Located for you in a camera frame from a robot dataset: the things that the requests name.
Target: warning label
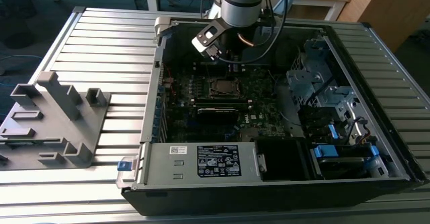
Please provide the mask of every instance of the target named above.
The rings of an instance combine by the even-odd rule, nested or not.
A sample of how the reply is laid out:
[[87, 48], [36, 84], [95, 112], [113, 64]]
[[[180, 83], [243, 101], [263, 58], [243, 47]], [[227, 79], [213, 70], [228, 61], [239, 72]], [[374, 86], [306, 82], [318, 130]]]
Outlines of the warning label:
[[197, 146], [196, 165], [201, 178], [241, 176], [237, 145]]

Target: blue tab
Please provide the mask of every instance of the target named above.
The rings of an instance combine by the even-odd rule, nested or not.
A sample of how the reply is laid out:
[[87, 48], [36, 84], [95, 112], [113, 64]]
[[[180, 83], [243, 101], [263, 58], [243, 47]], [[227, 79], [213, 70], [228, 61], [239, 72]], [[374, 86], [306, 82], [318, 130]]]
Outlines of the blue tab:
[[320, 153], [319, 147], [314, 148], [314, 152], [315, 152], [316, 158], [320, 158], [322, 157], [322, 153]]
[[374, 156], [378, 156], [378, 155], [379, 155], [379, 150], [378, 150], [376, 146], [371, 146], [371, 147], [370, 147], [370, 151], [371, 151], [371, 154], [372, 154]]
[[314, 148], [316, 158], [338, 157], [336, 147], [334, 145], [319, 145]]
[[116, 166], [117, 171], [131, 171], [132, 170], [132, 162], [119, 161], [119, 165]]
[[332, 124], [328, 124], [328, 129], [331, 131], [331, 136], [334, 137], [334, 139], [338, 139], [339, 138], [339, 135], [336, 133], [335, 126]]

